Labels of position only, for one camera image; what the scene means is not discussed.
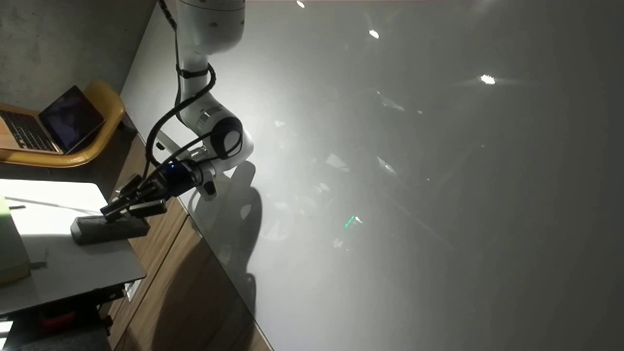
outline robotic arm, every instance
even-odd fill
[[[191,188],[212,195],[216,174],[230,170],[251,154],[251,143],[240,119],[209,92],[214,71],[209,57],[234,47],[244,32],[244,0],[177,0],[177,24],[160,0],[175,30],[177,98],[175,108],[160,119],[148,137],[150,176],[134,176],[117,197],[101,209],[101,217],[80,217],[72,225],[78,244],[109,242],[148,232],[144,217],[166,213],[166,201]],[[197,141],[156,162],[152,145],[158,129],[177,115]]]

